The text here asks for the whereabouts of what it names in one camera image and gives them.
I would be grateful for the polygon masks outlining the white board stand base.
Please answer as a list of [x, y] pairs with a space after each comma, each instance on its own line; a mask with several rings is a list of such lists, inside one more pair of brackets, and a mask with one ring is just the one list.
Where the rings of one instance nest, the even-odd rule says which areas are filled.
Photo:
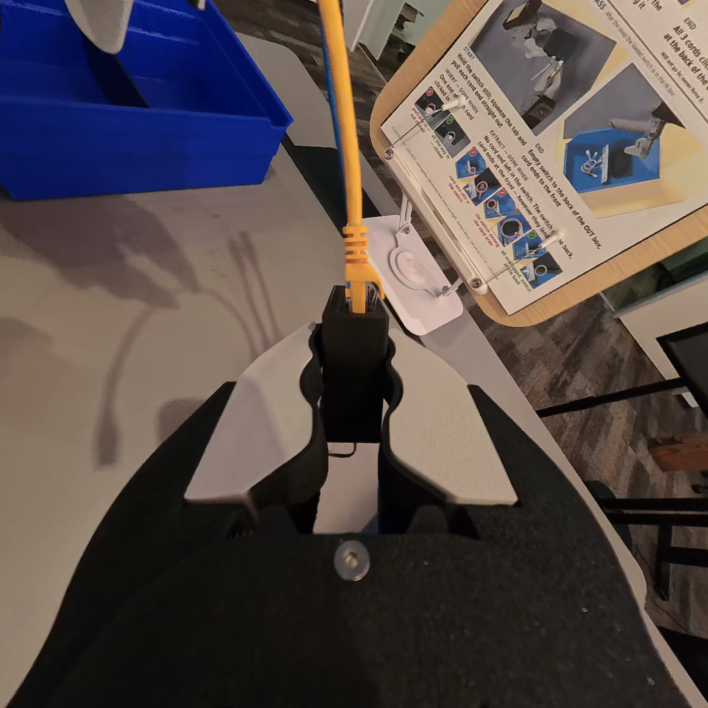
[[402, 326], [415, 336], [458, 319], [464, 312], [450, 282], [412, 224], [412, 204], [402, 198], [398, 215], [364, 219], [368, 227], [369, 261], [382, 281], [385, 299]]

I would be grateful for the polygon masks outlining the blue plastic bin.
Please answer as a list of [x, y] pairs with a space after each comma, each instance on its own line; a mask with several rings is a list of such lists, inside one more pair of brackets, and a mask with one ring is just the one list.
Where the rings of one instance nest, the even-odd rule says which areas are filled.
[[213, 1], [135, 1], [121, 50], [65, 1], [1, 2], [1, 192], [261, 183], [293, 119]]

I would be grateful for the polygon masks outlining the black ethernet switch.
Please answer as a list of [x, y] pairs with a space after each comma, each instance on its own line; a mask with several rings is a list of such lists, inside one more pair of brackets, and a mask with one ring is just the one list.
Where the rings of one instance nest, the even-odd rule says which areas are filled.
[[335, 286], [322, 314], [324, 430], [332, 443], [379, 443], [389, 318], [380, 301], [370, 312], [353, 313], [345, 296], [344, 286]]

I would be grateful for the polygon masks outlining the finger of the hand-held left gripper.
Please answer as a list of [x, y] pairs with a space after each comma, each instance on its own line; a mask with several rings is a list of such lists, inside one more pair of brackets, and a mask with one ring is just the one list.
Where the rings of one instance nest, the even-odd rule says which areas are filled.
[[108, 54], [119, 53], [134, 1], [65, 1], [65, 4], [85, 38]]

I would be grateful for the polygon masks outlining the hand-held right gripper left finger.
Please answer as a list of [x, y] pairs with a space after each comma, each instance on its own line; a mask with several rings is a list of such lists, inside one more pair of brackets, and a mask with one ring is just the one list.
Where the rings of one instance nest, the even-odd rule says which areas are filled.
[[282, 506], [299, 533], [313, 533], [328, 476], [319, 330], [314, 322], [300, 327], [239, 376], [185, 490], [187, 503], [235, 503], [252, 519]]

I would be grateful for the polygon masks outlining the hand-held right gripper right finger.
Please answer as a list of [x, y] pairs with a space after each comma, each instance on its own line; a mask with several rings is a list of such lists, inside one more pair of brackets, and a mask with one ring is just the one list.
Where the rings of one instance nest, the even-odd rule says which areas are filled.
[[464, 378], [402, 332], [389, 334], [379, 443], [379, 532], [474, 534], [465, 509], [512, 508], [510, 477]]

